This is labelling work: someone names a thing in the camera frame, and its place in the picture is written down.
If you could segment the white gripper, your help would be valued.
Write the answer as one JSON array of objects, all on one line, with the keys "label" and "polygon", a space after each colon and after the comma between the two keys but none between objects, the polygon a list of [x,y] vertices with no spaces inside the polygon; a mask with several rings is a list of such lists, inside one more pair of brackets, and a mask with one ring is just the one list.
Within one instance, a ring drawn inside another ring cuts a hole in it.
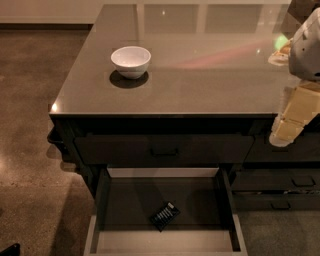
[{"label": "white gripper", "polygon": [[[276,66],[287,66],[292,40],[288,40],[268,58]],[[283,113],[274,119],[269,142],[275,147],[286,147],[303,131],[305,125],[320,113],[320,84],[302,81],[293,91]]]}]

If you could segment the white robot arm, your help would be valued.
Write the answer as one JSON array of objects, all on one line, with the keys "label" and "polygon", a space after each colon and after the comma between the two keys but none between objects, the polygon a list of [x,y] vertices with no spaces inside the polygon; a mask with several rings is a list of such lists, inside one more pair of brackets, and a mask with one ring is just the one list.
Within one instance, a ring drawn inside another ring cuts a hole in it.
[{"label": "white robot arm", "polygon": [[273,146],[286,147],[320,113],[320,8],[310,14],[268,62],[287,66],[300,79],[296,87],[284,89],[269,136]]}]

